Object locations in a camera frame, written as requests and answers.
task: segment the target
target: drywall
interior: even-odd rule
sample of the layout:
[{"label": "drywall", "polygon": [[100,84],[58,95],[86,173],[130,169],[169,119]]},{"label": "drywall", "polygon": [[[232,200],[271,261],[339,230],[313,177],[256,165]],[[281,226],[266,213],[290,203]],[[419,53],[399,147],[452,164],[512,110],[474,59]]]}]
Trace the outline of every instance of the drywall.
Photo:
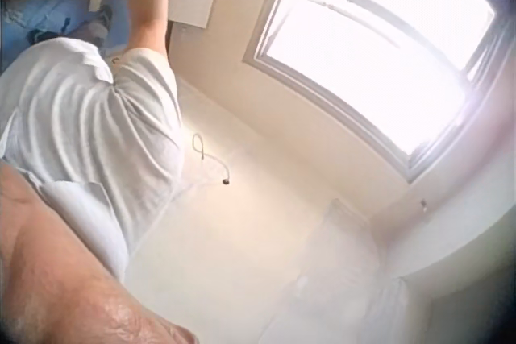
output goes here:
[{"label": "drywall", "polygon": [[425,344],[481,344],[514,306],[514,268],[435,300]]},{"label": "drywall", "polygon": [[[205,344],[257,342],[299,273],[297,257],[338,194],[194,89],[180,87],[184,184],[127,272],[145,305]],[[206,152],[189,147],[199,131]]]},{"label": "drywall", "polygon": [[[388,272],[393,278],[403,277],[438,263],[486,232],[513,206],[514,137],[511,131],[459,192],[422,216],[419,223],[393,243],[387,255]],[[489,254],[478,259],[489,260]],[[456,264],[460,267],[461,261],[457,260]]]},{"label": "drywall", "polygon": [[405,276],[407,283],[430,298],[458,292],[514,262],[516,208],[465,247],[439,262]]},{"label": "drywall", "polygon": [[489,158],[493,142],[510,124],[514,56],[475,119],[464,124],[453,149],[409,186],[348,128],[243,62],[263,3],[215,0],[207,29],[174,26],[170,57],[175,69],[249,126],[311,164],[372,219],[376,236],[387,241],[397,236],[417,219],[423,198],[432,212],[455,194]]},{"label": "drywall", "polygon": [[402,279],[386,280],[364,321],[360,344],[417,344],[430,320],[430,300]]},{"label": "drywall", "polygon": [[243,62],[264,0],[215,0],[205,30],[174,25],[177,73],[261,134],[306,160],[361,213],[408,184],[369,146],[308,100]]}]

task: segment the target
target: white t-shirt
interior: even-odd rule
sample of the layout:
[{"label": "white t-shirt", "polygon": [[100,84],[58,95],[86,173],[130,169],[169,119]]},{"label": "white t-shirt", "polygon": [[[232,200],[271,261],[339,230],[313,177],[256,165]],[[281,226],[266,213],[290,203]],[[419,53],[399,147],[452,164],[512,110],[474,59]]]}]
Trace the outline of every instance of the white t-shirt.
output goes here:
[{"label": "white t-shirt", "polygon": [[86,42],[26,50],[0,77],[0,158],[119,279],[170,202],[183,160],[168,61],[126,52],[115,74]]}]

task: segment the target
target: window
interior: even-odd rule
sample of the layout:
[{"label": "window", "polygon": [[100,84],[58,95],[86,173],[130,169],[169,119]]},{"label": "window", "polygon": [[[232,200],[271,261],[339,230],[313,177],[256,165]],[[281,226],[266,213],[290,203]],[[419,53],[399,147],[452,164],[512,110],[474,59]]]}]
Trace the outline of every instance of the window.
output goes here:
[{"label": "window", "polygon": [[268,0],[246,61],[332,113],[413,180],[478,101],[504,31],[503,4]]}]

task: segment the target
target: white wall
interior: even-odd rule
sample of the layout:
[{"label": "white wall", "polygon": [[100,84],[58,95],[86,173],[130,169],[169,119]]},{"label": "white wall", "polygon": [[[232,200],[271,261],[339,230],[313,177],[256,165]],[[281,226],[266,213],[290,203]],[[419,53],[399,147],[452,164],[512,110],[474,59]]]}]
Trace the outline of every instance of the white wall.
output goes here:
[{"label": "white wall", "polygon": [[478,238],[513,206],[514,137],[509,133],[458,193],[393,243],[387,256],[390,275],[408,276],[438,263]]},{"label": "white wall", "polygon": [[264,0],[215,0],[207,29],[175,24],[170,59],[191,85],[314,166],[370,216],[408,184],[370,146],[299,93],[243,62]]},{"label": "white wall", "polygon": [[361,344],[420,344],[430,320],[430,300],[402,279],[387,280],[365,320]]},{"label": "white wall", "polygon": [[435,300],[425,344],[481,344],[514,303],[514,268]]},{"label": "white wall", "polygon": [[136,254],[127,286],[203,344],[256,343],[296,258],[338,194],[293,155],[195,90],[181,87],[185,141],[200,131],[223,170],[189,150],[185,191]]}]

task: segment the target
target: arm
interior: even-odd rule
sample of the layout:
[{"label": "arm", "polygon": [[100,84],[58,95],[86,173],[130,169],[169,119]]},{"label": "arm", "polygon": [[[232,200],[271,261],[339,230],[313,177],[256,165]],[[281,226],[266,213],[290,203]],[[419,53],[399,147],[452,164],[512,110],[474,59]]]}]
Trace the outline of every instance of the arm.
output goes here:
[{"label": "arm", "polygon": [[150,48],[165,57],[169,0],[129,0],[131,36],[127,49]]}]

